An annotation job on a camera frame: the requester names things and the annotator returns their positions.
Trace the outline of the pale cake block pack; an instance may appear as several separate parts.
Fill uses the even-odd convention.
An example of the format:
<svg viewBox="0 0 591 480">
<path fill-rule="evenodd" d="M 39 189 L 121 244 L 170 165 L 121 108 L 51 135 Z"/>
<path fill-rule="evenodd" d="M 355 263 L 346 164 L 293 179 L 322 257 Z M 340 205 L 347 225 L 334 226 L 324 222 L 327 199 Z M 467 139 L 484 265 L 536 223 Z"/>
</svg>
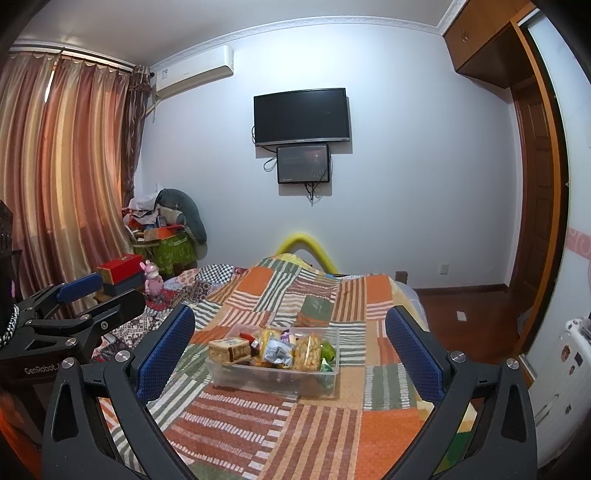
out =
<svg viewBox="0 0 591 480">
<path fill-rule="evenodd" d="M 249 362 L 252 358 L 252 347 L 242 337 L 226 337 L 208 342 L 208 355 L 212 361 L 221 364 Z"/>
</svg>

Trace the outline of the red snack packet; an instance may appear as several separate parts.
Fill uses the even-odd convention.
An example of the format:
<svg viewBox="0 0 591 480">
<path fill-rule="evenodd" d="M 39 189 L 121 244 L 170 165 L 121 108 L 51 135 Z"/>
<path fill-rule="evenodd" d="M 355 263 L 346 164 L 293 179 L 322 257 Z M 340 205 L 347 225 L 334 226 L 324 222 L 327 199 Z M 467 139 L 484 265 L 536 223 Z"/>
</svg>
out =
<svg viewBox="0 0 591 480">
<path fill-rule="evenodd" d="M 239 337 L 242 338 L 243 340 L 246 340 L 247 342 L 249 342 L 250 354 L 252 355 L 252 357 L 259 356 L 259 352 L 260 352 L 259 338 L 257 338 L 256 336 L 253 336 L 252 334 L 249 334 L 249 333 L 240 333 Z"/>
</svg>

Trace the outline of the clear plastic storage bin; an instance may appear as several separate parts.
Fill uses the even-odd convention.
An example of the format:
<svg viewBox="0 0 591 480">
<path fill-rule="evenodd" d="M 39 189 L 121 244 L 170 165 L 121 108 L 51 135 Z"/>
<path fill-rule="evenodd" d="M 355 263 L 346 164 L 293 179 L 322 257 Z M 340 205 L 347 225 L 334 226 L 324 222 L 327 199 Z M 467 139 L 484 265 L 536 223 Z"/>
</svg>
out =
<svg viewBox="0 0 591 480">
<path fill-rule="evenodd" d="M 342 339 L 335 327 L 237 324 L 209 350 L 205 365 L 217 387 L 318 399 L 337 392 Z"/>
</svg>

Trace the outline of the green jelly cup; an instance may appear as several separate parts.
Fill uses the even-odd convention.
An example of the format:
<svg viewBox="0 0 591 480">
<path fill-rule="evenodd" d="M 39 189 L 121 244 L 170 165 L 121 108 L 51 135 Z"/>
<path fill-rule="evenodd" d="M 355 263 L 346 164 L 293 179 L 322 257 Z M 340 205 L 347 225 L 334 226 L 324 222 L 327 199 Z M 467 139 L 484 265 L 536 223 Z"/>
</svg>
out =
<svg viewBox="0 0 591 480">
<path fill-rule="evenodd" d="M 322 372 L 332 372 L 335 368 L 335 356 L 337 352 L 329 341 L 323 341 L 321 344 L 321 366 Z"/>
</svg>

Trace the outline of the puffed corn snack pack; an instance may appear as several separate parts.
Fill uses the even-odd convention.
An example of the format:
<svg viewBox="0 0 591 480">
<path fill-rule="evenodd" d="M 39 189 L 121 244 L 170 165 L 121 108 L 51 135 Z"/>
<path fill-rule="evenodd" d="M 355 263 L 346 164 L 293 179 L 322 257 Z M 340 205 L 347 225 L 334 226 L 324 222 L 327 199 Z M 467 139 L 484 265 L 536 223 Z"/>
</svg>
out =
<svg viewBox="0 0 591 480">
<path fill-rule="evenodd" d="M 294 370 L 318 371 L 322 364 L 322 337 L 310 334 L 297 337 L 294 349 Z"/>
</svg>

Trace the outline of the orange label rice cracker pack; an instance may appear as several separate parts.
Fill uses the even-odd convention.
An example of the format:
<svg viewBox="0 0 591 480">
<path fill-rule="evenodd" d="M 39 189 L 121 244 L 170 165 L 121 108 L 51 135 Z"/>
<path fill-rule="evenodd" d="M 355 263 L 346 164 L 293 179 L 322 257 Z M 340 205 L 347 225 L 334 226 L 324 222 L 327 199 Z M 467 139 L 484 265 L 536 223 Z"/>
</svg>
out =
<svg viewBox="0 0 591 480">
<path fill-rule="evenodd" d="M 264 352 L 270 340 L 280 340 L 281 332 L 273 328 L 263 328 L 259 333 L 259 362 L 264 363 Z"/>
</svg>

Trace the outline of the yellow grey snack packet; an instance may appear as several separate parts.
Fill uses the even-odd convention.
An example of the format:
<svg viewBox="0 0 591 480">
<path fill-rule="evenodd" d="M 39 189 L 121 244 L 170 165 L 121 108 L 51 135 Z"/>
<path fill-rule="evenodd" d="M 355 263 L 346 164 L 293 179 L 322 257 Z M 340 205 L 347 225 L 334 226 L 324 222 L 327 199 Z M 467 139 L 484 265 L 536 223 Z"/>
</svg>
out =
<svg viewBox="0 0 591 480">
<path fill-rule="evenodd" d="M 270 340 L 264 360 L 274 367 L 290 369 L 294 365 L 294 345 L 283 340 Z"/>
</svg>

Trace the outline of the pink rabbit toy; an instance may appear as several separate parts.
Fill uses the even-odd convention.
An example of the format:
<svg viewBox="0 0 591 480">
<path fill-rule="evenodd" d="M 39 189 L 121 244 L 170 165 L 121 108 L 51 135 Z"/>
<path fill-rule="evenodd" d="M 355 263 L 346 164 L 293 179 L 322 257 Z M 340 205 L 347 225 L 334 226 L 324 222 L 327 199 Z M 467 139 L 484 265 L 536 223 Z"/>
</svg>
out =
<svg viewBox="0 0 591 480">
<path fill-rule="evenodd" d="M 157 297 L 161 293 L 164 284 L 158 266 L 149 260 L 145 260 L 140 263 L 140 268 L 144 273 L 145 294 L 150 298 Z"/>
</svg>

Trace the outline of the white appliance with stickers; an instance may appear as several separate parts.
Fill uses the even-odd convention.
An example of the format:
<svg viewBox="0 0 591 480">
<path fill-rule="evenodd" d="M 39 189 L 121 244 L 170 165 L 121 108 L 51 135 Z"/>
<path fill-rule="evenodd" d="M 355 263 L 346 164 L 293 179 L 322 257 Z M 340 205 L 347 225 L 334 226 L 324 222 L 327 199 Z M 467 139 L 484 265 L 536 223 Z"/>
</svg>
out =
<svg viewBox="0 0 591 480">
<path fill-rule="evenodd" d="M 590 412 L 590 320 L 566 322 L 529 389 L 542 468 L 570 444 Z"/>
</svg>

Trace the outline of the grey pillow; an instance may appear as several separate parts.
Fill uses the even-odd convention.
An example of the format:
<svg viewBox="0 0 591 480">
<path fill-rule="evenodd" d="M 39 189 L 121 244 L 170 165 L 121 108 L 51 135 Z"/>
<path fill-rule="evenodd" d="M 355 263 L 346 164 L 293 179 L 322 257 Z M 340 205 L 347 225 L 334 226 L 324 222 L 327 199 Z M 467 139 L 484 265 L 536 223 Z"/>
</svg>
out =
<svg viewBox="0 0 591 480">
<path fill-rule="evenodd" d="M 161 207 L 177 210 L 184 216 L 187 233 L 194 242 L 205 245 L 207 234 L 202 223 L 197 204 L 190 196 L 177 189 L 162 189 L 156 197 L 156 203 Z"/>
</svg>

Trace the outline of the patchwork bed quilt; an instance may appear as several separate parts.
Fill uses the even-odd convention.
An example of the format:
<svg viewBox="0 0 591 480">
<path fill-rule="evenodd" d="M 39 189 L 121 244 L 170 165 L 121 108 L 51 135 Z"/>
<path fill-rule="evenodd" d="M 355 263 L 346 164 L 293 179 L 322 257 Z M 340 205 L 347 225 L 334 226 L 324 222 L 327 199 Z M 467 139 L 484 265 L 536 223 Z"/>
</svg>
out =
<svg viewBox="0 0 591 480">
<path fill-rule="evenodd" d="M 93 359 L 136 348 L 176 306 L 193 335 L 148 410 L 199 479 L 379 479 L 434 410 L 386 331 L 396 306 L 426 315 L 388 275 L 331 275 L 290 254 L 191 269 Z"/>
</svg>

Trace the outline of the striped orange curtain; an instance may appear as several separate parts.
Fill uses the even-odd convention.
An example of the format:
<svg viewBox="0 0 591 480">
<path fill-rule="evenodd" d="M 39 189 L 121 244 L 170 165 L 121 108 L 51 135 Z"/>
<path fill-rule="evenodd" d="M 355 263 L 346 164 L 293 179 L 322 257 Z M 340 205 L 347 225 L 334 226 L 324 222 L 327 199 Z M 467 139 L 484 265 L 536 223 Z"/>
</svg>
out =
<svg viewBox="0 0 591 480">
<path fill-rule="evenodd" d="M 41 52 L 1 64 L 1 198 L 14 214 L 24 296 L 130 252 L 133 73 Z"/>
</svg>

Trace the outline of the white air conditioner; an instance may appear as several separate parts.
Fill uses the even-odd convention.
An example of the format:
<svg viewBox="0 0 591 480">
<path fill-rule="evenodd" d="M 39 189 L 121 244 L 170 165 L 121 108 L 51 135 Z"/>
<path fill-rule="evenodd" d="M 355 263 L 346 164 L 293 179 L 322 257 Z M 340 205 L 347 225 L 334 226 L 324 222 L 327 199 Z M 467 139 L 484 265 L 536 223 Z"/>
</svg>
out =
<svg viewBox="0 0 591 480">
<path fill-rule="evenodd" d="M 172 57 L 155 67 L 153 96 L 163 100 L 187 90 L 231 77 L 233 50 L 228 45 Z"/>
</svg>

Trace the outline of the brown wooden door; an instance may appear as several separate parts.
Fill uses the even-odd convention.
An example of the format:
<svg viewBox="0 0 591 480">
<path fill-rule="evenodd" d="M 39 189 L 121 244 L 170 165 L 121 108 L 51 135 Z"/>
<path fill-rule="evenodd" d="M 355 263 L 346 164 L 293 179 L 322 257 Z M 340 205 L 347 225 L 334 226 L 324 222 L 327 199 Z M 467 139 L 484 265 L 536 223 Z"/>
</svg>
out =
<svg viewBox="0 0 591 480">
<path fill-rule="evenodd" d="M 564 131 L 553 91 L 534 78 L 512 88 L 522 156 L 522 216 L 509 287 L 524 320 L 515 356 L 528 352 L 556 283 L 564 220 Z"/>
</svg>

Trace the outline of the wall mounted black television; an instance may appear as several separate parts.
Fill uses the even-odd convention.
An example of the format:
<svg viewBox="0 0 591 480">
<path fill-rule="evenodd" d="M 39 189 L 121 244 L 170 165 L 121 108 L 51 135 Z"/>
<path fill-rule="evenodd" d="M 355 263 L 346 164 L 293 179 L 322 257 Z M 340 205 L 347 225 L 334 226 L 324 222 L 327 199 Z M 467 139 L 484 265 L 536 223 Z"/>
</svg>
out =
<svg viewBox="0 0 591 480">
<path fill-rule="evenodd" d="M 349 142 L 351 122 L 345 88 L 285 91 L 253 98 L 256 146 Z"/>
</svg>

